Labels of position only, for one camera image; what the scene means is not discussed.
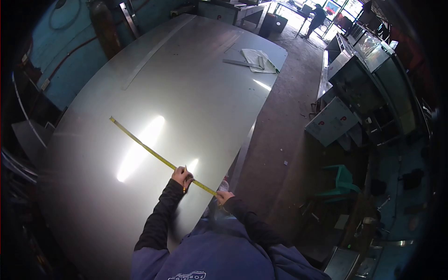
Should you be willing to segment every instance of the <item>black sleeve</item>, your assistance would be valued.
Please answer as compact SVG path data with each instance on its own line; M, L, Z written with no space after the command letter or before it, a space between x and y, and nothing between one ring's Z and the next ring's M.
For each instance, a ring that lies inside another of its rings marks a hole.
M270 225L261 221L255 213L249 211L242 200L231 197L224 204L224 209L234 215L244 225L249 238L263 249L267 250L269 247L278 244L282 244L287 248L292 246L292 244L274 232Z
M176 210L183 195L183 186L170 179L159 197L159 202L154 207L154 211L146 220L143 233L140 235L134 251L143 247L156 250L167 249L168 224L171 220L171 214Z

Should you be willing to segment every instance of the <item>pencil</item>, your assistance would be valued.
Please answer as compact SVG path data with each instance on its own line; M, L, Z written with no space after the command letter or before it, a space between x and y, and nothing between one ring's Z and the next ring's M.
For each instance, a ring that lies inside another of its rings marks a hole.
M184 172L187 172L187 166L185 166ZM184 182L184 193L185 193L185 182Z

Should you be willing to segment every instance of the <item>stainless steel counter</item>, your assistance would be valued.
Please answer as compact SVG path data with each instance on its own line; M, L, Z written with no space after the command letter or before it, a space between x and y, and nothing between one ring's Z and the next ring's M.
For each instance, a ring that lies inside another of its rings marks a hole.
M253 33L183 14L122 50L72 102L42 161L39 204L87 278L129 278L133 247L172 173L109 117L217 189L277 78L222 62L243 61L242 48L262 50L278 69L287 56ZM191 185L170 248L193 229L210 199Z

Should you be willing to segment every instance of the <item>hand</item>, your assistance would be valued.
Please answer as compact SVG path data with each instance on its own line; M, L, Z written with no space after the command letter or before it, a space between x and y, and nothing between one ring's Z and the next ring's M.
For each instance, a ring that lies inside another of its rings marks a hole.
M219 204L223 206L224 203L226 203L227 199L234 196L235 195L232 192L223 192L218 190L215 197L218 199Z
M185 189L188 189L191 182L193 182L193 174L188 172L187 167L179 166L177 167L171 175L171 179L178 182Z

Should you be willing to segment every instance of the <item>metal ruler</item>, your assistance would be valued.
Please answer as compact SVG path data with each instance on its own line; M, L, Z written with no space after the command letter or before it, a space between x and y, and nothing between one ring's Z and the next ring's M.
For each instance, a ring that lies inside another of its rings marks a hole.
M252 64L252 63L249 63L249 62L245 62L245 61L237 61L237 60L230 60L230 59L223 59L223 62L231 63L231 64L237 64L237 65L242 65L242 66L249 66L249 67L254 67L254 68L257 68L257 69L264 70L264 62L263 62L263 58L261 56L258 57L258 65L257 64Z
M145 148L145 150L147 150L148 152L150 152L153 156L155 156L156 158L158 158L161 162L163 162L164 164L166 164L168 167L170 167L172 170L175 170L176 167L170 163L169 161L167 161L166 159L164 159L161 155L159 155L158 153L156 153L153 149L151 149L150 147L146 146L145 144L143 144L137 137L135 137L132 133L129 132L129 130L127 130L126 128L124 128L124 126L122 126L118 121L116 121L112 116L109 118L116 126L118 126L119 129L121 129L124 133L126 133L129 137L131 137L135 142L137 142L139 145L141 145L143 148ZM203 183L197 181L197 180L193 180L193 183L195 185L197 185L199 188L203 189L204 191L212 194L212 195L216 195L216 192L210 188L208 188L207 186L205 186Z

